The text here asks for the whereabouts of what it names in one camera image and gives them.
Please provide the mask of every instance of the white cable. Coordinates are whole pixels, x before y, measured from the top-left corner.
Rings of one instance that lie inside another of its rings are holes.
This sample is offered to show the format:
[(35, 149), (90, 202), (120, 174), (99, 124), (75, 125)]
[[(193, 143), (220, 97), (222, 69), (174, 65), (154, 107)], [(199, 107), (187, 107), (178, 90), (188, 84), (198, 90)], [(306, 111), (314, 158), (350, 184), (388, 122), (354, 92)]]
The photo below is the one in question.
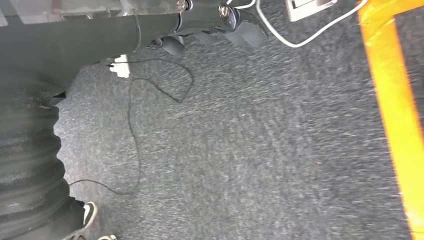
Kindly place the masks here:
[[(226, 1), (226, 4), (227, 5), (230, 5), (231, 3), (233, 2), (233, 0), (228, 0), (228, 1)], [(247, 8), (250, 8), (250, 7), (252, 7), (253, 5), (255, 5), (255, 3), (256, 3), (256, 0), (252, 0), (249, 4), (247, 4), (247, 5), (243, 5), (243, 6), (235, 6), (235, 8), (236, 9), (247, 9)]]
[(243, 6), (236, 6), (235, 8), (236, 9), (248, 9), (248, 8), (250, 8), (250, 7), (252, 7), (253, 5), (255, 5), (255, 3), (256, 3), (256, 0), (252, 0), (252, 2), (250, 2), (249, 4), (247, 4), (247, 5), (243, 5)]
[(346, 14), (336, 18), (335, 20), (333, 20), (332, 22), (330, 22), (329, 24), (327, 24), (326, 26), (324, 26), (323, 28), (321, 28), (320, 30), (318, 30), (314, 35), (310, 36), (308, 39), (306, 39), (305, 41), (301, 42), (301, 43), (291, 43), (289, 41), (287, 41), (286, 39), (284, 39), (283, 36), (281, 36), (276, 30), (275, 28), (271, 25), (271, 23), (268, 21), (267, 17), (264, 15), (264, 13), (261, 10), (261, 0), (257, 0), (256, 2), (256, 11), (259, 14), (259, 17), (262, 19), (263, 23), (265, 24), (265, 26), (269, 29), (269, 31), (271, 31), (272, 34), (274, 34), (274, 36), (280, 40), (283, 44), (292, 47), (292, 48), (299, 48), (302, 47), (306, 44), (308, 44), (310, 41), (314, 40), (316, 37), (318, 37), (320, 34), (322, 34), (325, 30), (327, 30), (328, 28), (330, 28), (331, 26), (333, 26), (334, 24), (340, 22), (341, 20), (349, 17), (350, 15), (352, 15), (353, 13), (355, 13), (356, 11), (358, 11), (360, 8), (362, 8), (366, 3), (368, 2), (368, 0), (362, 0), (362, 2), (356, 6), (354, 9), (350, 10), (349, 12), (347, 12)]

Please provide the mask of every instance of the white connector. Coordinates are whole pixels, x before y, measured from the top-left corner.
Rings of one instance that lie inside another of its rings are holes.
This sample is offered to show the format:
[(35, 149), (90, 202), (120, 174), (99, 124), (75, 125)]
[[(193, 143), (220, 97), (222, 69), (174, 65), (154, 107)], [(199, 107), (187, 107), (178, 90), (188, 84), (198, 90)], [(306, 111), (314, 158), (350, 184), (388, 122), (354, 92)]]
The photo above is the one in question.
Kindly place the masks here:
[(337, 3), (337, 0), (286, 0), (288, 16), (296, 22)]
[(116, 73), (120, 78), (129, 78), (130, 77), (130, 65), (128, 65), (127, 55), (121, 55), (118, 58), (115, 58), (115, 63), (111, 63), (109, 68), (111, 72)]

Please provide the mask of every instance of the white device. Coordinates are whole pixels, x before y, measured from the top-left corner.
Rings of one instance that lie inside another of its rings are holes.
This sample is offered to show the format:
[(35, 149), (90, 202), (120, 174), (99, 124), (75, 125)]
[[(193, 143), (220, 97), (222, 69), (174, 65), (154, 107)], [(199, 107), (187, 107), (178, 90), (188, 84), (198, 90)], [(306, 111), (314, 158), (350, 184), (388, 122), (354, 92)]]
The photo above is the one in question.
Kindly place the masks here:
[(329, 8), (337, 0), (286, 0), (290, 22), (296, 22)]

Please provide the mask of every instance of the nut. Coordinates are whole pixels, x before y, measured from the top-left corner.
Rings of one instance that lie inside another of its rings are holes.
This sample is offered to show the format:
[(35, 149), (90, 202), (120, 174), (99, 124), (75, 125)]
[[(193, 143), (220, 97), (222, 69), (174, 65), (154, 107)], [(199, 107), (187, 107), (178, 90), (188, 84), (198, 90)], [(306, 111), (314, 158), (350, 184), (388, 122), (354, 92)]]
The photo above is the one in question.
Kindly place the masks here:
[(219, 6), (219, 15), (222, 20), (227, 21), (228, 18), (230, 17), (230, 7), (228, 7), (227, 5), (221, 4)]

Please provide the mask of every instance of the black plastic part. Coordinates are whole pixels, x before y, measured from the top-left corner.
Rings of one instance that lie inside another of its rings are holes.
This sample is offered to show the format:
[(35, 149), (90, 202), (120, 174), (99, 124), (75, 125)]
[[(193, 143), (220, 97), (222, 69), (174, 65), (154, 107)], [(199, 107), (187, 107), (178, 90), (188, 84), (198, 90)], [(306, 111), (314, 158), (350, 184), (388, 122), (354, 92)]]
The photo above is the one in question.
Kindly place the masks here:
[(178, 15), (7, 20), (0, 27), (0, 240), (61, 240), (82, 227), (84, 209), (69, 197), (56, 157), (59, 109), (51, 97), (70, 86), (81, 66), (174, 32)]

